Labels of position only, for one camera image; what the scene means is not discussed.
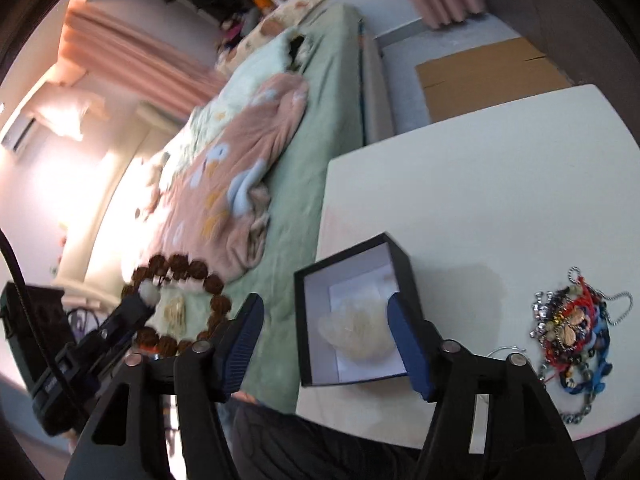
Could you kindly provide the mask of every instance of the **beaded bracelet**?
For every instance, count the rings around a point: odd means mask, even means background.
[[[591,413],[595,397],[605,389],[602,379],[613,366],[607,361],[610,346],[609,326],[620,323],[633,308],[633,297],[627,291],[606,296],[588,285],[577,267],[569,269],[571,285],[555,292],[536,294],[531,306],[536,327],[530,333],[537,338],[544,352],[538,369],[543,383],[558,376],[562,388],[572,395],[584,394],[584,405],[577,413],[561,413],[565,424],[580,424]],[[628,309],[612,320],[607,301],[629,300]],[[547,377],[548,371],[553,375]]]
[[[155,285],[162,286],[171,282],[181,282],[188,279],[202,281],[204,291],[212,295],[210,300],[211,314],[207,319],[207,328],[200,332],[197,340],[209,339],[215,330],[226,321],[226,314],[231,311],[231,300],[222,295],[224,283],[214,273],[209,274],[207,264],[201,260],[189,261],[186,254],[173,254],[165,258],[156,254],[149,259],[148,266],[134,270],[131,283],[122,288],[121,297],[136,293],[140,284],[145,280],[152,280]],[[190,339],[182,339],[179,343],[170,335],[159,335],[153,327],[145,326],[138,330],[135,344],[139,348],[155,350],[162,358],[181,354],[194,343]]]

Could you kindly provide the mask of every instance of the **necklace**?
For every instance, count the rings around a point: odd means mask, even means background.
[[[544,353],[538,378],[548,383],[558,377],[562,388],[572,395],[584,395],[577,413],[560,413],[565,424],[580,424],[591,413],[596,396],[605,389],[602,381],[613,366],[609,354],[609,327],[616,326],[631,312],[634,300],[627,291],[607,296],[585,282],[578,267],[568,272],[570,285],[555,292],[538,292],[531,306],[536,321],[530,332]],[[607,301],[627,298],[628,308],[615,320]]]

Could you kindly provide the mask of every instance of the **pink blanket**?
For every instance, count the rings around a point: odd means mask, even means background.
[[[162,197],[154,214],[161,221],[143,260],[188,254],[225,282],[260,262],[270,202],[261,180],[298,129],[307,91],[303,77],[294,74],[262,85]]]

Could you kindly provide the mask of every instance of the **open box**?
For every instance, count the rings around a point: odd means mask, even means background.
[[[303,386],[362,383],[406,374],[395,344],[383,358],[352,360],[327,342],[318,328],[320,320],[332,312],[340,312],[345,301],[371,290],[376,290],[385,304],[393,293],[400,292],[422,317],[409,257],[388,234],[299,270],[294,282]]]

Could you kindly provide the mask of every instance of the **blue gripper pad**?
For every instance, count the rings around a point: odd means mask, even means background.
[[[237,334],[233,337],[231,347],[222,363],[222,391],[226,396],[237,392],[244,380],[255,344],[260,336],[264,322],[264,302],[257,294],[249,294],[233,323],[239,323]],[[226,346],[223,339],[221,346]]]
[[[396,341],[404,368],[409,375],[412,388],[428,400],[433,385],[429,379],[430,365],[424,346],[420,344],[419,323],[414,319],[408,308],[402,304],[400,295],[396,292],[386,306],[386,319]]]

